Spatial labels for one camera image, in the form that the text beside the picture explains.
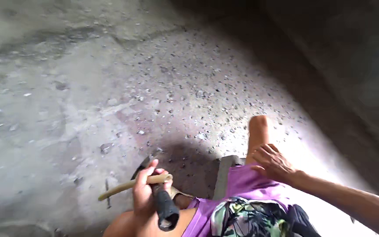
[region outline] hand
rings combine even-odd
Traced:
[[[253,158],[261,165],[255,165],[253,170],[261,175],[277,182],[289,184],[293,174],[298,171],[295,167],[279,152],[274,144],[261,144],[255,148]]]
[[[169,174],[164,169],[155,169],[159,164],[159,160],[154,159],[149,166],[140,171],[136,177],[136,183],[133,187],[133,198],[134,198],[134,213],[137,216],[150,217],[154,212],[154,203],[152,196],[152,188],[150,185],[146,184],[147,177],[155,174]],[[165,190],[170,193],[172,181],[163,184]]]

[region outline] knee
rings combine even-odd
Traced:
[[[249,120],[249,125],[257,125],[257,126],[267,126],[267,116],[265,115],[257,115],[251,117]]]
[[[135,236],[134,212],[119,215],[103,233],[103,237],[118,236]]]

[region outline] yellow stick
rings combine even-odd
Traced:
[[[149,184],[149,183],[164,183],[166,181],[171,181],[172,179],[173,179],[173,176],[171,174],[153,175],[153,176],[147,177],[147,184]],[[135,180],[131,180],[131,181],[128,181],[126,183],[120,184],[120,185],[102,193],[102,195],[99,196],[98,200],[103,201],[106,198],[108,198],[114,194],[117,194],[117,193],[120,193],[120,192],[125,191],[127,189],[130,189],[134,186],[135,183],[136,183]]]

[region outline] person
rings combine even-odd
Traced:
[[[192,199],[181,193],[174,194],[173,200],[181,209],[178,224],[172,231],[161,231],[151,199],[152,190],[146,180],[154,172],[168,172],[156,169],[158,160],[153,160],[136,178],[134,211],[119,215],[103,237],[291,236],[289,232],[294,231],[291,226],[294,222],[288,220],[288,215],[293,205],[290,198],[285,197],[287,185],[338,207],[379,234],[379,196],[296,169],[270,143],[269,125],[266,116],[250,119],[245,165],[229,169],[224,199]],[[172,183],[164,185],[166,190],[171,190]],[[309,234],[319,236],[313,230]]]

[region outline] black rubber grip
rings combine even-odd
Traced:
[[[151,187],[159,216],[159,229],[165,232],[175,229],[179,219],[179,209],[163,188],[163,184],[152,184]]]

